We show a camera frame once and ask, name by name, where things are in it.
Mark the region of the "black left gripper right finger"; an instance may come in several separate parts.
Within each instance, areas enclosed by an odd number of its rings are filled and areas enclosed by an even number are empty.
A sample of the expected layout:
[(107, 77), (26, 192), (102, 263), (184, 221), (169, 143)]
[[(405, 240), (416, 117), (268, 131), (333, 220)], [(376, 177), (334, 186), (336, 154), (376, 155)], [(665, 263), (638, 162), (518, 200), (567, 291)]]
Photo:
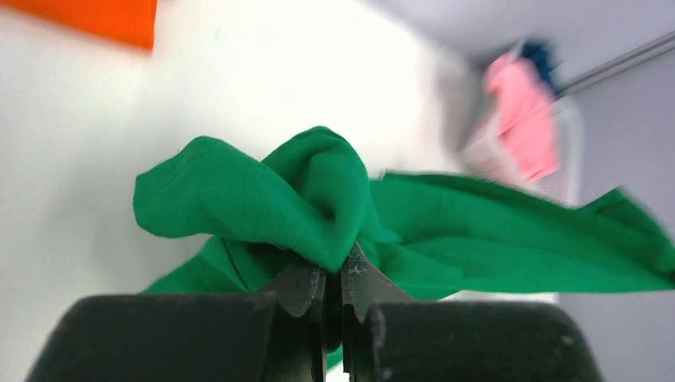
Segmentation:
[(545, 302), (412, 298), (354, 246), (341, 272), (352, 381), (599, 381), (577, 324)]

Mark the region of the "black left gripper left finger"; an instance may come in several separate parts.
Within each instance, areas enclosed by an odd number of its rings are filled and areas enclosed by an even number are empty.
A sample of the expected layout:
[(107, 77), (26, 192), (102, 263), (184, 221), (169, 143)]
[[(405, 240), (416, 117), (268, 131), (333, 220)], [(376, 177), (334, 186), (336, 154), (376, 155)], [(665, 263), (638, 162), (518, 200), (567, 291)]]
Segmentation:
[(30, 381), (322, 381), (326, 273), (293, 263), (248, 294), (117, 294), (75, 302)]

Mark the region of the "green t-shirt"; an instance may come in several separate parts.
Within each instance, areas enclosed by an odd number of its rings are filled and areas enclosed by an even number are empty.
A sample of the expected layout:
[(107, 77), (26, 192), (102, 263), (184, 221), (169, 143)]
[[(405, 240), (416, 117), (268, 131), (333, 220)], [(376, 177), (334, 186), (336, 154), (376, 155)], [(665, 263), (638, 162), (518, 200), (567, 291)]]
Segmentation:
[(674, 287), (673, 244), (620, 189), (568, 208), (474, 177), (372, 179), (355, 149), (325, 127), (262, 160), (195, 138), (137, 176), (132, 205), (153, 235), (208, 236), (151, 293), (255, 292), (298, 257), (335, 272), (354, 244), (418, 299)]

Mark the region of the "white plastic laundry basket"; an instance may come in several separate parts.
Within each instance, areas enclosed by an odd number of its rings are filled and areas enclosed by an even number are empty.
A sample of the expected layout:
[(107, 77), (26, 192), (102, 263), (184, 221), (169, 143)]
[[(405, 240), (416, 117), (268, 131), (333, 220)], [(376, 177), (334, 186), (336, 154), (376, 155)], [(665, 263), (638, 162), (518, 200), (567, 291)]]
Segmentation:
[(554, 70), (548, 46), (536, 39), (519, 40), (493, 61), (462, 157), (480, 177), (574, 205), (585, 124)]

